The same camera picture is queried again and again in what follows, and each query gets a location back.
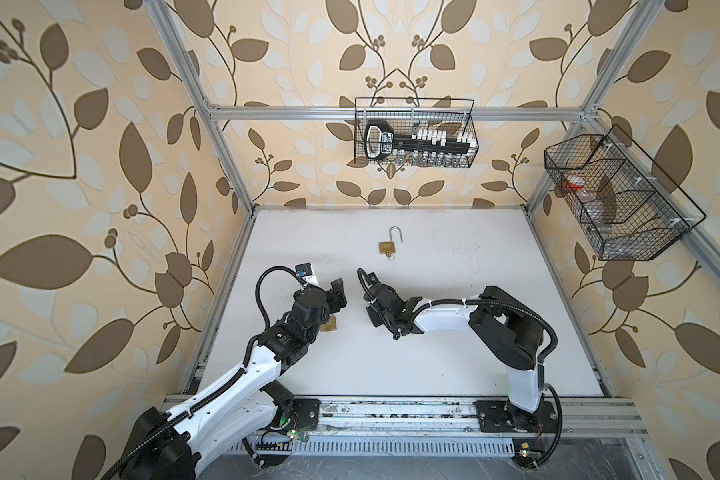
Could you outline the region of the black socket set holder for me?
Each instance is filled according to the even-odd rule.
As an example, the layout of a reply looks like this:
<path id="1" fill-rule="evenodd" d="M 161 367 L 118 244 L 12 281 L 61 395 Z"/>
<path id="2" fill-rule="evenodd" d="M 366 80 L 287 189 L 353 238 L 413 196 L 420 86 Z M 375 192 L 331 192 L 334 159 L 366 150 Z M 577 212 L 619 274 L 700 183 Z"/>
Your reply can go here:
<path id="1" fill-rule="evenodd" d="M 477 154 L 479 142 L 472 132 L 459 131 L 455 137 L 447 130 L 432 130 L 412 125 L 396 130 L 384 120 L 369 121 L 357 140 L 369 160 L 418 161 L 440 157 L 469 163 Z"/>

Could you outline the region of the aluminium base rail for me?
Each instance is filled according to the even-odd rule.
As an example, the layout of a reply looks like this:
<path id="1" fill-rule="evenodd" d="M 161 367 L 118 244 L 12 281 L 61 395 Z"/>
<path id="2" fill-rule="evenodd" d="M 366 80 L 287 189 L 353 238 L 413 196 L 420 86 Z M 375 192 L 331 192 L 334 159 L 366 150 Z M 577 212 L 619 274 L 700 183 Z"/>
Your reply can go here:
<path id="1" fill-rule="evenodd" d="M 311 432 L 359 435 L 457 436 L 520 433 L 482 433 L 474 403 L 499 397 L 312 396 L 321 401 L 318 426 Z M 555 404 L 550 395 L 546 401 Z M 645 426 L 634 403 L 621 398 L 560 398 L 559 415 L 565 438 L 646 438 Z"/>

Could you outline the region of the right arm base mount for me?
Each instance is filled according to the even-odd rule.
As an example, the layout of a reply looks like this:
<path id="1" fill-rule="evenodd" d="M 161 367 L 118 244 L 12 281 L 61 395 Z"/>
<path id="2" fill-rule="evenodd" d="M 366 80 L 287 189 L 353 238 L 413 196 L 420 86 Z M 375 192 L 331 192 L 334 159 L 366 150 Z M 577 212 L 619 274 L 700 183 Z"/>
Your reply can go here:
<path id="1" fill-rule="evenodd" d="M 533 413 L 515 407 L 508 400 L 479 400 L 474 407 L 482 433 L 539 435 L 557 431 L 559 415 L 549 401 L 542 401 Z"/>

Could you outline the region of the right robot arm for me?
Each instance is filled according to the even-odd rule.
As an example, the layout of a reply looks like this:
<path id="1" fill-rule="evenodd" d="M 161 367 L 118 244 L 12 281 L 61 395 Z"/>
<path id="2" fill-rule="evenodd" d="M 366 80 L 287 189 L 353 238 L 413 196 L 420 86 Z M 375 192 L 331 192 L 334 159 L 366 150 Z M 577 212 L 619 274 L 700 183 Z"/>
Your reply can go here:
<path id="1" fill-rule="evenodd" d="M 475 334 L 507 368 L 508 410 L 535 414 L 543 391 L 546 358 L 557 348 L 552 326 L 497 286 L 460 299 L 402 299 L 373 275 L 359 273 L 372 324 L 398 340 L 411 334 L 464 331 Z"/>

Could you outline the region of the small brass padlock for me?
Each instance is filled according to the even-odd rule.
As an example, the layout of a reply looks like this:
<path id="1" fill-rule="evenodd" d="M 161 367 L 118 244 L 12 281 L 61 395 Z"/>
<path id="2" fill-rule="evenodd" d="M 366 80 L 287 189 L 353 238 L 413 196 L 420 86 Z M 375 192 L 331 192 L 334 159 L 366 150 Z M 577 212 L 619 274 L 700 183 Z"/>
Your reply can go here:
<path id="1" fill-rule="evenodd" d="M 337 330 L 336 317 L 331 315 L 328 321 L 320 327 L 321 332 L 331 332 Z"/>

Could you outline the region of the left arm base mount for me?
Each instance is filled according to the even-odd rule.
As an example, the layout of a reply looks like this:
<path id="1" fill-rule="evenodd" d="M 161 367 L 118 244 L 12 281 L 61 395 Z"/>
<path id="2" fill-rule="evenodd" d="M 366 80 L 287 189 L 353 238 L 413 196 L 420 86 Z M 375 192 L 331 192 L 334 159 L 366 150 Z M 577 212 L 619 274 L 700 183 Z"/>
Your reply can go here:
<path id="1" fill-rule="evenodd" d="M 301 432 L 317 428 L 321 401 L 312 397 L 296 397 L 278 403 L 266 396 L 255 406 L 264 408 L 263 419 L 257 420 L 254 425 L 255 431 Z"/>

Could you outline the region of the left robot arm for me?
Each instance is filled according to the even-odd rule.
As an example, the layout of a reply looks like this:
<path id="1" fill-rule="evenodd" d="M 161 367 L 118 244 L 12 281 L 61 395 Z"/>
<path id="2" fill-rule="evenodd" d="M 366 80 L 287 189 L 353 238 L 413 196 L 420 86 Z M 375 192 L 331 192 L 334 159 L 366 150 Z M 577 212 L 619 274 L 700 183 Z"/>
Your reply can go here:
<path id="1" fill-rule="evenodd" d="M 341 279 L 330 288 L 303 282 L 283 317 L 251 337 L 241 362 L 165 412 L 155 407 L 134 423 L 106 479 L 196 479 L 217 458 L 292 416 L 293 395 L 280 376 L 301 360 L 331 315 L 347 304 Z"/>

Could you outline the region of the large brass padlock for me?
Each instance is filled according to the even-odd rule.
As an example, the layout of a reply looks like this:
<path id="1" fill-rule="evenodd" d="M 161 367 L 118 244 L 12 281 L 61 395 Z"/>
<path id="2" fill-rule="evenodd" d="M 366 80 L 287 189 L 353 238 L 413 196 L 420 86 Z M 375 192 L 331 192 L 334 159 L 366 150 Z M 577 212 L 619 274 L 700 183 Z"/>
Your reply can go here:
<path id="1" fill-rule="evenodd" d="M 381 241 L 378 244 L 379 253 L 386 257 L 387 253 L 394 253 L 396 254 L 396 245 L 397 243 L 395 240 L 398 240 L 399 243 L 403 242 L 403 235 L 402 231 L 398 226 L 392 226 L 388 230 L 389 239 Z"/>

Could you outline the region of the red capped jar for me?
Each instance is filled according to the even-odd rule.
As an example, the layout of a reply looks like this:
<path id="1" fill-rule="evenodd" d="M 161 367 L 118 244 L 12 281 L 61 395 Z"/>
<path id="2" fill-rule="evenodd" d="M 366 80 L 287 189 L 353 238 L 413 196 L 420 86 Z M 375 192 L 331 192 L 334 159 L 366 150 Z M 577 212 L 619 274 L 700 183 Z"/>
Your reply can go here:
<path id="1" fill-rule="evenodd" d="M 586 180 L 578 175 L 566 176 L 563 180 L 561 190 L 566 194 L 581 191 L 586 186 Z"/>

